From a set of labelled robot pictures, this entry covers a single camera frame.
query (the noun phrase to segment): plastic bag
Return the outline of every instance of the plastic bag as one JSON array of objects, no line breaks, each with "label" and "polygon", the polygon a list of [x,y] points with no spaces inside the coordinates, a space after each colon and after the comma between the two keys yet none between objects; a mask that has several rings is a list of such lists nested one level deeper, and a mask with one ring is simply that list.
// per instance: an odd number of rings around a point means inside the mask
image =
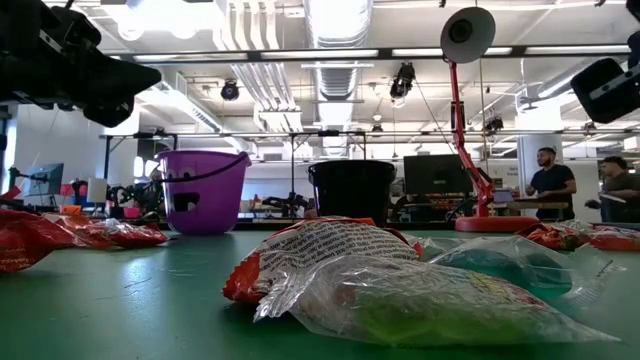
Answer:
[{"label": "plastic bag", "polygon": [[430,262],[502,278],[568,314],[592,304],[619,269],[590,245],[566,256],[520,236],[476,238]]},{"label": "plastic bag", "polygon": [[618,340],[502,279],[401,259],[341,256],[283,273],[254,320],[287,311],[314,333],[387,346]]},{"label": "plastic bag", "polygon": [[421,238],[413,235],[402,234],[402,236],[412,246],[420,247],[420,261],[428,262],[429,260],[440,256],[451,249],[466,243],[468,240],[456,238]]},{"label": "plastic bag", "polygon": [[279,271],[307,268],[340,255],[418,260],[419,250],[399,232],[380,229],[371,219],[306,220],[260,243],[234,269],[222,294],[229,300],[257,304]]},{"label": "plastic bag", "polygon": [[614,226],[591,225],[580,220],[536,224],[518,235],[555,250],[573,250],[591,244],[602,250],[640,251],[640,232]]},{"label": "plastic bag", "polygon": [[76,245],[60,226],[36,215],[0,209],[0,272],[33,266],[50,252]]},{"label": "plastic bag", "polygon": [[80,238],[84,246],[93,249],[141,248],[168,240],[155,224],[134,226],[116,219],[92,221],[84,216],[56,216],[51,220]]}]

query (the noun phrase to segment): desk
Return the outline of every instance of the desk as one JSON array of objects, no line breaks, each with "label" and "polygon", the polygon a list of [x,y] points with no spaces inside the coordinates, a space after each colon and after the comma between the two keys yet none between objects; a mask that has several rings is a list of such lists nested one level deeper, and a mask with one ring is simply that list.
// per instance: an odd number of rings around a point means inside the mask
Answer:
[{"label": "desk", "polygon": [[133,251],[60,250],[23,272],[0,274],[0,358],[622,360],[640,353],[637,253],[612,253],[628,270],[583,319],[626,343],[390,349],[314,335],[290,316],[252,324],[253,309],[223,298],[233,267],[269,234],[182,238]]}]

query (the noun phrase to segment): ceiling light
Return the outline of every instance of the ceiling light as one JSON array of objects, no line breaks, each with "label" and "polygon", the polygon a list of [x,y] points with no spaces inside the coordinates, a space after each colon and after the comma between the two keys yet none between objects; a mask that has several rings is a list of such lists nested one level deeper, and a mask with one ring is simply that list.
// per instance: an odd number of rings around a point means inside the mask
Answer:
[{"label": "ceiling light", "polygon": [[487,52],[485,52],[485,55],[491,56],[491,55],[509,55],[511,54],[511,51],[513,50],[513,48],[510,47],[495,47],[495,48],[489,48],[487,49]]},{"label": "ceiling light", "polygon": [[411,56],[442,56],[442,49],[393,49],[391,50],[393,57],[411,57]]},{"label": "ceiling light", "polygon": [[153,63],[158,61],[166,61],[166,62],[192,62],[192,61],[233,61],[233,60],[247,60],[247,54],[241,52],[232,52],[232,53],[209,53],[209,54],[153,54],[153,55],[135,55],[133,57],[139,63]]},{"label": "ceiling light", "polygon": [[372,63],[315,63],[315,64],[302,64],[301,69],[361,69],[361,68],[373,68],[375,65]]},{"label": "ceiling light", "polygon": [[531,46],[525,50],[527,55],[564,55],[564,54],[628,54],[627,45],[575,45],[575,46]]},{"label": "ceiling light", "polygon": [[323,58],[371,58],[378,56],[378,50],[307,50],[307,51],[263,51],[266,60],[323,59]]}]

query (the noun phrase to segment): camera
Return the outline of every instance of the camera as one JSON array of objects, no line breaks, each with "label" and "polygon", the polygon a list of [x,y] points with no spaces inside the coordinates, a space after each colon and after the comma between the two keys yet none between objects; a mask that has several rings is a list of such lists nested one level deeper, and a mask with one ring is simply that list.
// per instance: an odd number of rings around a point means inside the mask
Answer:
[{"label": "camera", "polygon": [[402,99],[413,87],[413,80],[416,79],[416,70],[413,68],[413,64],[410,62],[402,64],[398,74],[393,78],[393,84],[389,95],[392,99]]},{"label": "camera", "polygon": [[224,82],[224,86],[222,87],[222,91],[220,91],[220,96],[226,101],[234,101],[237,100],[240,96],[240,90],[238,90],[237,81],[234,79],[229,79]]},{"label": "camera", "polygon": [[89,120],[118,126],[131,116],[135,95],[161,74],[102,54],[100,32],[72,3],[0,2],[0,105],[78,108]]}]

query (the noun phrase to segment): person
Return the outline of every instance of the person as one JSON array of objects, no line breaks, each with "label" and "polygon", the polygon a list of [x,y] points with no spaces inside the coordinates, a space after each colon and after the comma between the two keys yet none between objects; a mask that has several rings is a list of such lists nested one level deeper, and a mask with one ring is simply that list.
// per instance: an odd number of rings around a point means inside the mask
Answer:
[{"label": "person", "polygon": [[565,165],[556,164],[556,151],[552,148],[543,147],[538,150],[537,160],[542,169],[533,175],[531,184],[525,189],[527,195],[538,192],[538,198],[542,201],[566,202],[569,206],[562,210],[538,209],[536,216],[555,220],[575,218],[572,195],[578,189],[573,172]]},{"label": "person", "polygon": [[585,206],[601,209],[602,221],[627,222],[640,221],[640,176],[630,174],[627,162],[620,156],[609,156],[603,161],[603,193],[620,198],[625,203],[601,198],[589,200]]}]

